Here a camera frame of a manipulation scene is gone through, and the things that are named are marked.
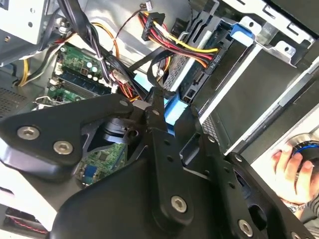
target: black wire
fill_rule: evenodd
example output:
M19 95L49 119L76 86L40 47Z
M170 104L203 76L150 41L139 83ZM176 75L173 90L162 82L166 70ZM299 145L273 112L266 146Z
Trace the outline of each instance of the black wire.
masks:
M96 52L101 63L103 77L109 84L112 84L109 70L102 54L98 32L82 11L78 0L58 0L58 3L65 17L72 24L74 31Z
M200 59L203 59L205 61L209 61L209 59L201 56L201 55L198 55L198 52L195 52L195 51L192 51L192 50L189 50L189 49L186 49L186 48L183 48L182 46L179 46L178 44L176 44L173 40L169 39L169 38L166 38L162 33L161 31L159 31L156 27L153 27L153 29L155 30L155 32L157 33L157 35L159 35L162 40L166 40L168 41L170 44L174 45L176 48L179 49L179 51L181 51L182 53L185 53L185 54L188 54L188 55L193 55L193 56L196 56ZM201 53L201 54L204 54L204 55L208 55L208 56L213 56L214 54L213 53Z
M126 26L126 24L133 18L136 16L136 14L138 14L141 11L145 11L146 8L143 7L144 5L140 5L140 9L138 9L137 11L135 11L124 23L123 25L120 27L119 31L116 33L115 36L115 40L118 38L119 34L121 33L121 31L123 30L123 28Z
M194 23L194 15L193 15L193 8L191 7L191 4L190 4L190 0L188 0L188 5L190 7L190 26L192 26Z
M54 25L55 25L55 20L56 17L58 16L58 12L60 11L60 8L54 11L54 13L51 15L50 20L48 22L48 25L46 26L43 38L42 38L42 45L40 47L39 51L43 51L49 44L50 37L52 35Z

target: yellow wire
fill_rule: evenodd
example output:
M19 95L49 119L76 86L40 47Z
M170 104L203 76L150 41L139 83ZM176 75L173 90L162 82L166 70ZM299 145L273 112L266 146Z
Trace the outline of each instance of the yellow wire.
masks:
M28 78L28 72L29 72L29 63L28 63L28 60L24 59L23 60L23 76L19 86L23 86L24 83L26 82Z
M131 99L130 102L133 102L133 101L137 100L138 98L139 98L139 96L136 96L133 99Z
M154 42L154 43L157 43L158 44L158 42L157 41L155 41L153 38L151 38L151 37L149 37L149 39L152 41L152 42ZM194 57L194 56L190 56L190 55L187 55L187 54L183 54L183 53L177 53L178 55L182 55L182 56L187 56L187 57L190 57L190 58L193 58L193 59L195 59L195 61L198 61L204 68L206 68L207 67L207 65L206 65L206 63L205 62L203 62L202 60L200 60L199 58L197 58L197 57Z
M120 51L119 51L119 46L116 42L116 39L114 38L114 35L102 24L98 23L98 22L93 22L92 23L95 26L98 26L100 28L102 28L103 30L106 31L106 33L110 36L110 38L113 40L114 46L115 46L115 54L117 58L120 58Z
M164 68L164 72L166 72L168 70L169 65L170 65L170 60L171 60L171 57L168 58L167 64L166 64L166 66Z
M183 47L195 51L195 52L199 52L199 53L212 53L212 52L216 52L218 51L217 48L212 48L212 49L198 49L192 46L187 45L186 43L178 40L176 37L172 36L171 34L169 34L161 25L159 25L157 22L153 22L155 27L161 32L163 33L163 35L171 40L173 40L174 42L182 45Z

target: white connector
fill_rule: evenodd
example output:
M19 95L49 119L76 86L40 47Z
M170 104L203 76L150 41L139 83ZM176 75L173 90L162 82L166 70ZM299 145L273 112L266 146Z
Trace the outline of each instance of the white connector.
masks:
M145 2L145 4L146 4L147 11L152 11L153 10L153 6L152 6L152 2L151 1L147 1L147 2Z

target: hole in bracket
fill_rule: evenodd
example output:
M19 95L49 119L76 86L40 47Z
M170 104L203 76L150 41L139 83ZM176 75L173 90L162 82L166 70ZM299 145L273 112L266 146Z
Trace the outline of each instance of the hole in bracket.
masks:
M139 135L139 132L137 131L137 130L131 130L131 131L129 131L129 133L128 133L128 137L129 138L134 138L134 137L136 137L136 136L138 136Z
M171 156L167 156L167 160L169 161L169 162L173 162L174 161L174 159L171 157Z
M229 185L232 189L235 189L235 188L236 188L235 185L234 185L233 183L231 183L231 182L228 182L228 185Z
M5 38L4 38L4 42L9 42L11 40L11 37L10 36L6 36Z

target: black plastic mount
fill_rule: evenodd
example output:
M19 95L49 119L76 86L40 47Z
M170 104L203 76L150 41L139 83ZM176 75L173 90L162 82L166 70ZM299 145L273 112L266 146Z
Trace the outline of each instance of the black plastic mount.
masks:
M240 155L220 153L194 108L186 108L173 136L162 91L152 88L146 100L137 108L108 95L0 122L1 161L43 180L65 179L83 155L120 135L131 148L124 168L64 203L49 238L314 238ZM28 125L39 140L17 136ZM139 137L130 139L131 130ZM70 142L73 152L57 154L57 140ZM53 165L59 170L49 171Z
M164 13L150 12L146 20L145 27L143 29L142 39L144 41L149 41L150 29L154 25L153 21L156 21L159 25L162 25L164 22L164 19L165 19Z

